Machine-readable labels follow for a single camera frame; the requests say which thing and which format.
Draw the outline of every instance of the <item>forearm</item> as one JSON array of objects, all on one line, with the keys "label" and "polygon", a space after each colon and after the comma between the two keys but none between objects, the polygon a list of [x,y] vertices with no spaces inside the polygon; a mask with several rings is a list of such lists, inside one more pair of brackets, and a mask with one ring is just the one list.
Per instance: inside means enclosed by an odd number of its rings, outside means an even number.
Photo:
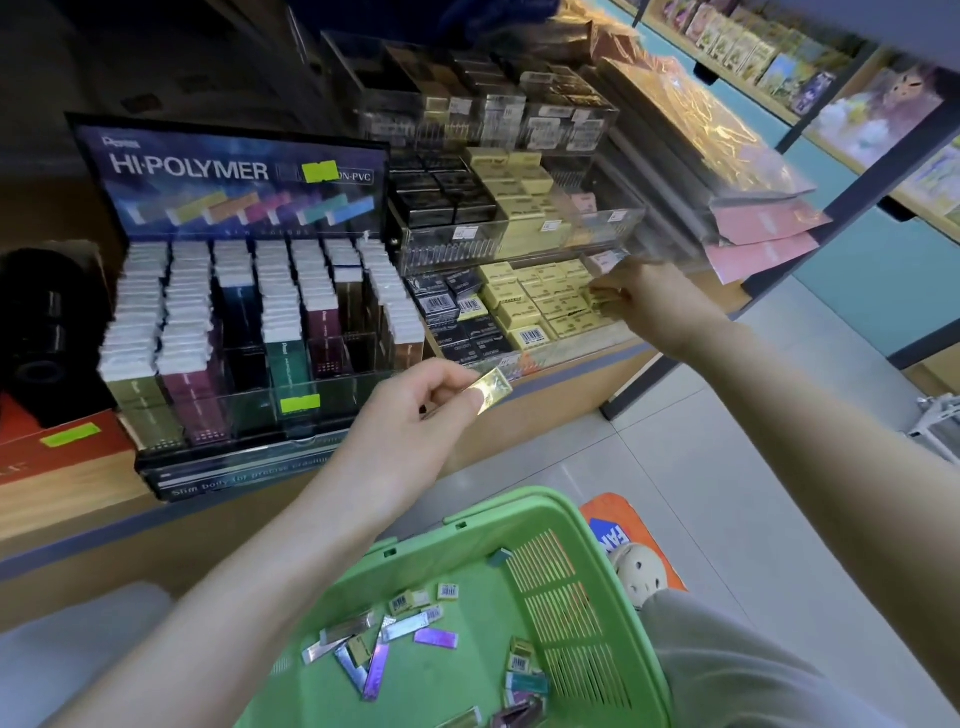
[{"label": "forearm", "polygon": [[293,630],[367,550],[380,523],[352,519],[323,471],[280,516],[185,596],[55,726],[231,726]]},{"label": "forearm", "polygon": [[746,327],[712,329],[687,360],[960,705],[960,473],[824,392]]}]

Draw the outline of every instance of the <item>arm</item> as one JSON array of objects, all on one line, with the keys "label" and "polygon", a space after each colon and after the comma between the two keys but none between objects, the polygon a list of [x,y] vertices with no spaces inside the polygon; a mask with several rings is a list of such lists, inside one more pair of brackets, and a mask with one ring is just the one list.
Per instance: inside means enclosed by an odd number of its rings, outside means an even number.
[{"label": "arm", "polygon": [[960,470],[837,400],[673,266],[593,284],[713,388],[847,573],[960,708]]},{"label": "arm", "polygon": [[[475,379],[431,359],[380,384],[300,497],[50,725],[232,726],[324,590],[434,484],[483,403],[457,394]],[[421,421],[429,402],[446,406]]]}]

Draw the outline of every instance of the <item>yellow-green price sticker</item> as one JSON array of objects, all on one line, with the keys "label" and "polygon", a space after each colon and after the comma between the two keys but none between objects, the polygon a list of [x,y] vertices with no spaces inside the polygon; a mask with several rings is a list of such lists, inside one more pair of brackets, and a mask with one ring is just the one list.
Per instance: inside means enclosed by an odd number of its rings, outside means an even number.
[{"label": "yellow-green price sticker", "polygon": [[100,427],[94,423],[86,423],[85,425],[77,425],[63,432],[58,432],[56,435],[48,435],[47,437],[41,438],[40,442],[48,448],[60,448],[64,445],[82,440],[85,437],[95,435],[98,432],[100,432]]},{"label": "yellow-green price sticker", "polygon": [[305,182],[336,182],[340,179],[340,170],[337,169],[337,162],[334,159],[310,162],[304,164],[301,169]]},{"label": "yellow-green price sticker", "polygon": [[285,415],[302,412],[304,409],[320,409],[320,395],[288,397],[286,400],[280,400],[280,412]]}]

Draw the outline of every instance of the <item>person's right hand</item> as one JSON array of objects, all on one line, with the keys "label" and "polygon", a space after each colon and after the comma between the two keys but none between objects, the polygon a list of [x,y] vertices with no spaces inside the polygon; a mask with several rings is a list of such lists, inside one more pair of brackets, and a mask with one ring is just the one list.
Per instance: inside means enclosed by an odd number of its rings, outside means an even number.
[{"label": "person's right hand", "polygon": [[604,313],[622,319],[630,330],[667,356],[685,361],[692,347],[717,327],[728,326],[724,312],[672,263],[621,260],[590,288],[612,289],[620,301]]}]

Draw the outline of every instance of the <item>person's left hand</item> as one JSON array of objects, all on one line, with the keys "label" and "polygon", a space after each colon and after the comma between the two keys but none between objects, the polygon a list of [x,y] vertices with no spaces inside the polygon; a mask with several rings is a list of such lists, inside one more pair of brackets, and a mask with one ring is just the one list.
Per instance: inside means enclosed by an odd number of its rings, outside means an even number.
[{"label": "person's left hand", "polygon": [[[339,489],[342,497],[334,500],[344,518],[353,512],[360,522],[385,529],[436,482],[476,420],[483,394],[465,388],[478,378],[451,361],[427,359],[378,384],[317,487]],[[442,407],[424,420],[420,408],[431,402]]]}]

